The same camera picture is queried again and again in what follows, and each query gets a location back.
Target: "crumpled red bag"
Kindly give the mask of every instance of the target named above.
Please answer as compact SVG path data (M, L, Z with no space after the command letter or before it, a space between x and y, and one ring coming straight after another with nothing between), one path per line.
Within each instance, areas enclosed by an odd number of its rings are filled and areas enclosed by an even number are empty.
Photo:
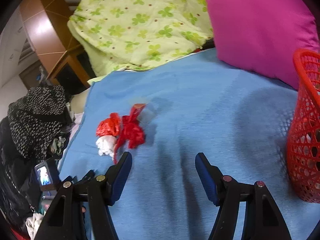
M135 104L131 108L130 115L122 117L123 128L116 143L115 154L126 140L129 140L129 149L134 149L145 142L144 131L139 126L139 121L137 120L137 117L145 106L146 104Z
M103 120L99 123L96 136L112 135L118 136L120 133L120 117L118 113L111 113L110 118Z

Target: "blue fabric surface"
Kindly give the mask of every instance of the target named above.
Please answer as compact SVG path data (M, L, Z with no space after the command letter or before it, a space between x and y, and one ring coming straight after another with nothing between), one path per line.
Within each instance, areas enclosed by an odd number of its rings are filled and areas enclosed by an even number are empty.
M297 92L280 81L220 62L215 49L148 72L113 72L92 86L60 177L81 179L90 169L104 174L112 161L98 155L99 122L111 112L129 114L133 103L147 100L141 113L146 142L130 150L131 173L110 208L119 239L208 238L218 208L196 172L195 156L204 152L239 182L263 180L292 239L304 240L320 219L320 205L300 200L286 174L286 135L296 98ZM244 208L242 203L234 239L241 238Z

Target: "silver bolt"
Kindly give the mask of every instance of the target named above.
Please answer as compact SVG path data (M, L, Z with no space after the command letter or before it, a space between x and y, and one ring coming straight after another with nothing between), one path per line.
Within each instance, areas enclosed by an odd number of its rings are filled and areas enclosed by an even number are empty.
M106 178L106 176L104 176L104 175L98 175L98 176L96 177L96 180L97 180L97 181L103 181L103 180L105 180L105 178Z
M257 181L257 185L258 185L258 187L264 187L265 186L265 184L264 184L264 182L262 180Z
M222 177L222 179L223 179L224 181L226 181L226 182L232 181L232 178L231 178L231 176L229 176L229 175L224 175L224 176Z
M63 187L67 188L70 187L72 185L72 183L70 181L66 181L65 183L63 183Z

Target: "magenta pillow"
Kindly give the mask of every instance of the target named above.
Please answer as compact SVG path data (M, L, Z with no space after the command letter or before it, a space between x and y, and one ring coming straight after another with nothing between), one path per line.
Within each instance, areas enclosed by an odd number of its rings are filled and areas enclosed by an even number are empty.
M220 60L298 89L292 56L319 51L315 18L302 0L207 0Z

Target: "yellow green floral fabric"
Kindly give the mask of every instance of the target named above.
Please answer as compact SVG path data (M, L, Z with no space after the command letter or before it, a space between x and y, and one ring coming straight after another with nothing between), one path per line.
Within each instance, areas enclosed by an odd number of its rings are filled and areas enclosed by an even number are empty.
M205 0L81 0L68 27L98 77L155 68L212 37Z

